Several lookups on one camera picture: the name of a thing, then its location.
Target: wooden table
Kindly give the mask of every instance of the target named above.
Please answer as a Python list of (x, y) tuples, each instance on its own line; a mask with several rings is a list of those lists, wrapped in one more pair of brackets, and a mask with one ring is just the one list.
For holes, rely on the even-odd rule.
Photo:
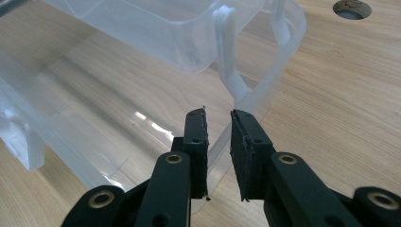
[[(300, 155), (329, 187), (347, 196), (365, 185), (401, 195), (401, 4), (366, 1), (372, 15), (350, 21), (332, 11), (335, 1), (298, 2), (307, 32), (262, 126), (276, 149)], [(34, 17), (43, 6), (34, 1), (21, 8), (13, 20)], [(8, 19), (0, 18), (0, 48), (39, 62), (62, 54), (62, 48), (49, 55), (19, 43), (19, 30)], [(59, 26), (68, 44), (93, 32), (74, 35), (68, 20)], [(21, 29), (40, 35), (42, 28), (27, 22)], [(60, 47), (58, 40), (47, 42)], [(26, 67), (40, 72), (45, 65)], [(51, 150), (46, 165), (30, 172), (3, 145), (0, 155), (0, 226), (58, 226), (86, 191)], [(266, 226), (262, 205), (240, 202), (230, 168), (213, 199), (192, 216), (192, 225)]]

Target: screw hole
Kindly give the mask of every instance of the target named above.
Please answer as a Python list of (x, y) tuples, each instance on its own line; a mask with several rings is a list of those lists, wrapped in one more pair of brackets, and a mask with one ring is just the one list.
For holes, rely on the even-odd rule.
[(97, 193), (95, 193), (90, 199), (89, 199), (89, 206), (92, 208), (98, 209), (105, 207), (112, 203), (114, 200), (114, 193), (109, 191), (109, 190), (102, 190)]
[(399, 203), (395, 199), (380, 192), (369, 193), (368, 199), (373, 204), (387, 210), (397, 210), (399, 208)]
[(166, 157), (166, 161), (170, 164), (178, 164), (180, 161), (183, 160), (183, 157), (177, 154), (171, 154)]
[(371, 7), (358, 0), (341, 0), (334, 4), (333, 11), (348, 20), (362, 20), (372, 14)]
[(280, 156), (278, 157), (278, 159), (279, 159), (282, 163), (288, 164), (288, 165), (294, 165), (294, 164), (297, 163), (297, 160), (296, 160), (294, 157), (292, 157), (291, 155), (287, 155), (287, 154), (280, 155)]

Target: transparent plastic container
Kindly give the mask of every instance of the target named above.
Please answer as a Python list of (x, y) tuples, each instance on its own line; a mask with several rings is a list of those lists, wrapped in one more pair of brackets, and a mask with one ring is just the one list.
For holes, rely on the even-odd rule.
[[(0, 52), (0, 137), (22, 160), (49, 145), (89, 188), (147, 180), (204, 106), (212, 193), (231, 165), (230, 111), (263, 118), (306, 29), (291, 0), (44, 1), (98, 31), (40, 73)], [(217, 24), (223, 5), (235, 10)]]

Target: wood grain surface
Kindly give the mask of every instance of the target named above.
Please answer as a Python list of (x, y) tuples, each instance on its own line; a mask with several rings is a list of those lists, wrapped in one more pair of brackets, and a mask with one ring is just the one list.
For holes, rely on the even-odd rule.
[[(261, 124), (277, 150), (303, 157), (329, 187), (347, 196), (365, 185), (401, 195), (401, 4), (365, 1), (372, 15), (350, 21), (332, 11), (335, 2), (298, 0), (307, 19), (306, 35), (288, 63)], [(57, 61), (61, 56), (68, 53), (90, 59), (83, 56), (82, 49), (89, 45), (74, 47), (82, 41), (104, 40), (91, 27), (61, 16), (40, 1), (24, 4), (0, 18), (0, 49), (31, 72), (51, 66), (52, 72), (62, 75), (69, 62)], [(59, 18), (58, 23), (52, 18)], [(27, 33), (36, 45), (21, 38)], [(250, 67), (249, 74), (253, 73), (258, 72)], [(86, 82), (91, 81), (80, 79), (85, 78), (64, 77), (84, 93)], [(125, 112), (119, 110), (112, 113), (117, 121)], [(178, 123), (180, 118), (174, 117), (169, 120)], [(218, 123), (218, 114), (213, 121)], [(59, 226), (86, 191), (49, 148), (44, 167), (29, 172), (3, 144), (0, 157), (0, 226)], [(230, 168), (212, 200), (192, 216), (192, 226), (267, 226), (262, 207), (261, 201), (240, 201)]]

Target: metal grommet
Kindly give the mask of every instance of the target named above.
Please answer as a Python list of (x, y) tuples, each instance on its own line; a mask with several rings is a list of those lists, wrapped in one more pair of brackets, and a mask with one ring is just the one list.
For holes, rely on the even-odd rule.
[(288, 165), (294, 165), (294, 164), (297, 163), (297, 159), (294, 158), (294, 157), (291, 156), (291, 155), (288, 155), (288, 154), (280, 155), (280, 156), (278, 157), (278, 160), (280, 160), (280, 162), (282, 162), (282, 163), (284, 163), (284, 164), (288, 164)]
[(380, 206), (381, 208), (387, 210), (397, 210), (400, 207), (399, 203), (395, 199), (384, 193), (370, 192), (368, 193), (368, 199), (374, 205)]
[(166, 162), (170, 163), (170, 164), (178, 164), (183, 160), (183, 157), (181, 157), (181, 155), (178, 154), (170, 154), (167, 155), (166, 157)]
[(109, 191), (109, 190), (102, 190), (97, 193), (95, 193), (90, 199), (89, 199), (89, 206), (92, 208), (102, 208), (114, 200), (114, 193)]

